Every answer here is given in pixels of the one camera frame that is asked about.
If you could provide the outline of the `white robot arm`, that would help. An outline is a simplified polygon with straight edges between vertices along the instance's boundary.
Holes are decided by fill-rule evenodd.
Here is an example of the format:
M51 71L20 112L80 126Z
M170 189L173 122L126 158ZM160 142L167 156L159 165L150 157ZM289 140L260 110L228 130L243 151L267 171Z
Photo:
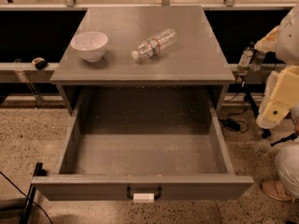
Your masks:
M256 119L259 127L272 129L299 104L299 4L254 48L274 52L276 58L285 63L280 72L273 71L267 79Z

